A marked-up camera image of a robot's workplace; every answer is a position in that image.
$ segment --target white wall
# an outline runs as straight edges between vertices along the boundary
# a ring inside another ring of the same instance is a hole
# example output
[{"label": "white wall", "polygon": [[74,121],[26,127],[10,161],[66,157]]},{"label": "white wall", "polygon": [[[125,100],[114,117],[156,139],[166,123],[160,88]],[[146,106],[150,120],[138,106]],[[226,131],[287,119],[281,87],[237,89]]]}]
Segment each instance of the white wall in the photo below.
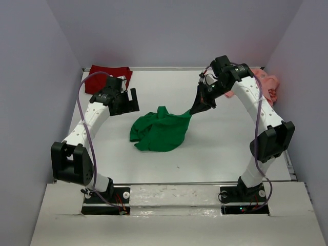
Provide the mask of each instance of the white wall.
[{"label": "white wall", "polygon": [[267,71],[276,74],[277,112],[296,131],[290,155],[296,174],[308,183],[328,242],[328,1],[305,0],[273,53]]},{"label": "white wall", "polygon": [[302,0],[47,0],[80,65],[264,66]]},{"label": "white wall", "polygon": [[45,0],[0,7],[0,245],[30,244],[80,66]]}]

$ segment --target white arm segment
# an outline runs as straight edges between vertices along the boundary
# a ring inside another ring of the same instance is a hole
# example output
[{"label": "white arm segment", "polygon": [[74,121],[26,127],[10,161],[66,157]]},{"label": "white arm segment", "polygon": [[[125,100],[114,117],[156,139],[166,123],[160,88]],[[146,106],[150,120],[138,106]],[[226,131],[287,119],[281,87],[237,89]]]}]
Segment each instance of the white arm segment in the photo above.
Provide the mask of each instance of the white arm segment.
[{"label": "white arm segment", "polygon": [[[88,126],[91,139],[93,140],[96,136],[99,128],[109,117],[109,109],[101,103],[92,103],[88,105],[86,113],[84,114],[85,123]],[[86,134],[86,130],[83,126],[82,121],[80,120],[77,126],[73,129],[73,131],[63,140],[66,141],[66,144],[77,146],[78,144],[82,144],[83,147],[89,149],[89,142]],[[87,188],[93,189],[93,180],[94,175],[87,185]],[[108,186],[108,178],[102,176],[97,173],[97,180],[95,189],[99,192],[105,192]]]},{"label": "white arm segment", "polygon": [[[246,77],[241,82],[235,82],[232,91],[240,99],[242,104],[245,106],[247,112],[250,114],[253,122],[256,123],[258,102],[259,102],[259,89],[256,84],[255,78]],[[282,124],[283,119],[277,115],[277,113],[270,106],[268,101],[262,97],[262,107],[259,119],[258,135],[268,129],[268,126],[276,127]],[[271,158],[266,163],[258,161],[260,169],[265,174],[274,162],[275,158]],[[246,187],[254,187],[262,183],[263,177],[257,170],[255,165],[255,159],[252,156],[246,171],[241,176],[242,181]]]},{"label": "white arm segment", "polygon": [[[91,139],[96,136],[99,128],[109,117],[109,109],[99,102],[88,104],[88,108],[84,114],[85,123],[89,128]],[[73,131],[63,140],[68,145],[77,146],[82,144],[86,149],[89,148],[86,130],[84,129],[82,120],[79,121]]]}]

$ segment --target white platform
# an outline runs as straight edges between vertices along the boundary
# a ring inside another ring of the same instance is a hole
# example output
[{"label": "white platform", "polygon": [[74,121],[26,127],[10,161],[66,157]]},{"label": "white platform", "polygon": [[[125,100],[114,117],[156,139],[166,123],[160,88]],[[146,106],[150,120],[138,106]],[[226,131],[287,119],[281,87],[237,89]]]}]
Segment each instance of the white platform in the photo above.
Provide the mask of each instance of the white platform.
[{"label": "white platform", "polygon": [[31,246],[325,246],[304,184],[273,188],[270,216],[221,215],[211,185],[131,186],[131,215],[86,216],[80,186],[49,184]]},{"label": "white platform", "polygon": [[[110,117],[95,140],[98,171],[115,183],[180,183],[237,181],[249,162],[254,123],[239,99],[224,96],[217,108],[192,116],[183,144],[167,153],[141,152],[129,142],[133,123],[158,106],[182,114],[193,104],[199,71],[134,71],[139,112]],[[80,92],[86,109],[91,95]],[[70,131],[80,116],[75,107]],[[284,156],[268,170],[271,180],[290,180]]]}]

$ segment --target green cloth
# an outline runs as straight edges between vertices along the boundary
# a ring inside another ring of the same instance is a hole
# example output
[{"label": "green cloth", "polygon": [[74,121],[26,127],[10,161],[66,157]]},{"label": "green cloth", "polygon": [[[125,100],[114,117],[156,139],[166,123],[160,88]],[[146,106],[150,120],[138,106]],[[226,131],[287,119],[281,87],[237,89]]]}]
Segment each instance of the green cloth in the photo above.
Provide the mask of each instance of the green cloth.
[{"label": "green cloth", "polygon": [[177,148],[184,141],[191,115],[189,110],[182,115],[169,114],[165,106],[157,113],[150,112],[140,117],[132,126],[130,141],[141,151],[166,152]]}]

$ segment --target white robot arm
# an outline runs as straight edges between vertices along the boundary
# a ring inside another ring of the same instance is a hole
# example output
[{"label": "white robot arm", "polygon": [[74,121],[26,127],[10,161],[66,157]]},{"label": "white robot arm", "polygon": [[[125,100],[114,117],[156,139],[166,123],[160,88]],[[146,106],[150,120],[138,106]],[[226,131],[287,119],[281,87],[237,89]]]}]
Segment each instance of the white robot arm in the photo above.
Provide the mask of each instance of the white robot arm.
[{"label": "white robot arm", "polygon": [[[96,170],[88,149],[90,141],[109,116],[139,111],[136,90],[131,89],[132,100],[129,100],[124,80],[124,76],[108,76],[106,86],[91,97],[84,120],[80,120],[62,142],[55,142],[52,145],[51,160],[55,179],[95,189],[106,193],[106,197],[111,197],[113,180],[99,173],[95,174]],[[89,138],[84,124],[88,127]]]},{"label": "white robot arm", "polygon": [[215,108],[215,99],[232,90],[243,103],[254,123],[258,124],[256,153],[258,167],[255,163],[255,146],[252,141],[250,144],[252,156],[248,167],[240,176],[237,187],[232,189],[230,194],[234,197],[232,198],[234,201],[242,202],[259,191],[263,175],[275,158],[288,148],[295,127],[291,121],[284,122],[263,96],[259,98],[260,91],[256,78],[246,64],[235,65],[227,56],[221,56],[212,61],[207,68],[209,67],[212,67],[215,76],[205,75],[207,69],[199,75],[197,95],[190,113],[195,114]]}]

